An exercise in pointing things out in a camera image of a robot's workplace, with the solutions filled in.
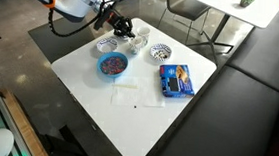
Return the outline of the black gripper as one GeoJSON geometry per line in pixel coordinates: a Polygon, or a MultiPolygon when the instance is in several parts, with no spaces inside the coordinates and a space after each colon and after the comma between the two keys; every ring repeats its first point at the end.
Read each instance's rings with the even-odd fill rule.
{"type": "Polygon", "coordinates": [[[108,22],[114,30],[114,35],[122,38],[135,37],[132,32],[133,23],[130,19],[125,19],[116,12],[109,12],[105,21],[108,22]]]}

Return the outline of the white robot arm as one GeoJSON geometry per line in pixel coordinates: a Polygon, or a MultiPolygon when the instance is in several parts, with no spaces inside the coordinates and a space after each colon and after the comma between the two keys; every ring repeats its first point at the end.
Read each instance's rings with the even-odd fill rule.
{"type": "Polygon", "coordinates": [[[93,11],[95,17],[90,21],[93,28],[99,30],[105,22],[108,22],[114,34],[122,38],[135,37],[132,32],[132,21],[123,17],[115,9],[116,3],[120,0],[37,0],[44,4],[49,11],[49,26],[58,34],[52,26],[52,12],[56,11],[71,22],[80,22],[85,16],[93,11]]]}

